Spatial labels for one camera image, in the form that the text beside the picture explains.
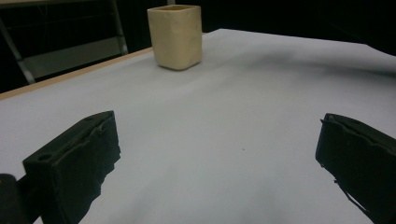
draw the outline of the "white tabletop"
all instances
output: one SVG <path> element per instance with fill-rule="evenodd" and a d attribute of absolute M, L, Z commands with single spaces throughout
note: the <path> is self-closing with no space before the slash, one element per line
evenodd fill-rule
<path fill-rule="evenodd" d="M 81 223 L 369 224 L 315 160 L 319 120 L 395 137 L 395 99 L 395 57 L 221 29 L 186 71 L 149 52 L 0 101 L 0 172 L 21 178 L 23 159 L 114 110 L 121 159 Z"/>

